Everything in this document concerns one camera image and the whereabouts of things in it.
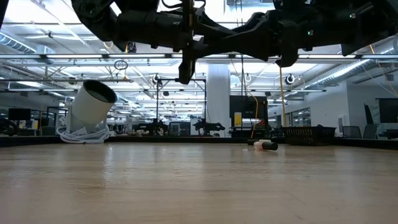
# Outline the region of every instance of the metal frame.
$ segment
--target metal frame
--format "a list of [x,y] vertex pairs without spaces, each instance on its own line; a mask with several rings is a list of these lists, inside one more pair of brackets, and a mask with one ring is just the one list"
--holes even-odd
[[[159,88],[159,81],[166,81],[162,88]],[[169,84],[169,82],[178,82],[178,78],[159,78],[156,82],[156,120],[159,120],[159,91],[162,90],[167,84]],[[206,112],[207,112],[207,81],[205,79],[197,79],[197,78],[193,78],[191,79],[191,81],[195,82],[200,88],[201,90],[177,90],[177,91],[204,91],[205,92],[205,119],[206,119]],[[205,83],[205,88],[202,88],[198,82],[204,82]]]

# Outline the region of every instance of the white column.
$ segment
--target white column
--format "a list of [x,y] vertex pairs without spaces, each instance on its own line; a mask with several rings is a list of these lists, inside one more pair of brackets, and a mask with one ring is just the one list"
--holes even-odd
[[[221,123],[228,133],[231,127],[229,119],[230,71],[226,64],[210,64],[207,73],[207,114],[208,123]],[[218,132],[224,137],[224,131]]]

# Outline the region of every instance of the ceiling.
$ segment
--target ceiling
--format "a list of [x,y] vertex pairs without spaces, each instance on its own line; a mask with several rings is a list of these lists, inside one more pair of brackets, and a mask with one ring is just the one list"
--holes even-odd
[[[55,54],[120,54],[120,51],[112,45],[112,43],[104,43],[96,38],[85,26],[78,20],[73,12],[70,0],[10,0],[6,12],[6,18],[1,32],[6,32],[12,38],[21,41],[28,46],[44,45],[52,49]],[[177,0],[165,0],[167,4],[177,3]],[[236,27],[237,21],[246,21],[254,12],[266,12],[273,9],[272,1],[261,0],[244,0],[242,11],[240,6],[236,10],[235,5],[230,0],[211,0],[207,2],[206,13],[213,20],[223,24],[226,27]],[[163,5],[159,6],[159,10],[165,10]],[[0,45],[2,54],[21,54],[20,52]],[[300,54],[328,54],[336,55],[341,52],[339,45],[314,48],[312,52],[300,51]],[[6,60],[8,68],[23,67],[25,73],[18,70],[19,78],[43,78],[50,75],[54,79],[66,79],[75,77],[77,79],[122,79],[126,77],[130,82],[106,82],[111,88],[122,89],[151,89],[154,88],[152,79],[155,74],[160,78],[178,78],[178,66],[180,58],[152,58],[153,54],[173,53],[171,49],[159,47],[151,49],[150,46],[137,44],[137,54],[142,55],[140,58],[129,58],[125,61],[129,67],[125,71],[118,71],[114,68],[115,61],[119,59],[78,59],[70,60],[68,58],[59,58],[53,60],[53,64],[48,65],[37,60]],[[231,75],[240,75],[242,64],[239,60],[220,60],[215,58],[200,60],[196,65],[196,74],[194,78],[206,78],[209,63],[225,63],[231,72]],[[327,71],[341,63],[349,63],[349,61],[339,60],[302,60],[292,67],[283,68],[284,76],[294,75],[297,82],[309,82],[319,73]],[[274,63],[260,62],[259,60],[247,59],[244,61],[244,72],[248,74],[251,80],[247,83],[248,88],[270,88],[279,89],[279,67]],[[10,78],[4,72],[0,72],[0,77]],[[80,83],[70,85],[68,83],[44,83],[46,87],[79,89]],[[20,83],[13,83],[13,88],[32,88]],[[232,89],[239,90],[240,82],[231,86]],[[164,90],[180,90],[195,89],[195,91],[170,91],[169,96],[161,96],[164,105],[162,105],[161,114],[181,114],[200,115],[203,111],[204,94],[197,83],[191,82],[187,86],[183,86],[176,82],[170,82],[164,87]],[[131,104],[142,103],[138,109],[134,109],[135,115],[147,116],[153,114],[156,103],[153,100],[153,92],[137,92],[137,91],[120,91],[118,94],[124,98],[124,105],[118,107],[119,110],[131,109]],[[65,92],[63,96],[73,96],[74,92]],[[181,106],[174,106],[173,99],[181,99]],[[273,93],[273,100],[278,100],[279,95]]]

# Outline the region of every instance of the wall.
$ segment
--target wall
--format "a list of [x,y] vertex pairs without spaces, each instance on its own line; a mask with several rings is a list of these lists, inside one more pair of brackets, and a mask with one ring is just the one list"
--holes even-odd
[[33,110],[47,110],[48,106],[59,106],[60,100],[48,95],[29,93],[28,97],[19,93],[0,93],[0,108],[30,108]]
[[[385,86],[385,88],[391,91],[390,86]],[[376,98],[396,98],[379,85],[349,85],[347,89],[350,124],[359,126],[362,133],[367,125],[364,105],[378,105]]]
[[[304,101],[289,101],[286,113],[290,113],[305,108],[311,109],[312,126],[318,124],[325,127],[338,127],[339,116],[345,116],[345,125],[349,125],[349,109],[346,82],[339,83],[336,87],[325,88],[325,93],[310,93],[305,96]],[[271,108],[269,116],[282,114],[282,107]]]

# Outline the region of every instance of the black basket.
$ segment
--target black basket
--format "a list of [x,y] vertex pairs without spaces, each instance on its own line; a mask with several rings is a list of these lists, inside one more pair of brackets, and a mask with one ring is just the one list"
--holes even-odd
[[326,146],[332,143],[336,128],[293,127],[283,128],[285,142],[297,146]]

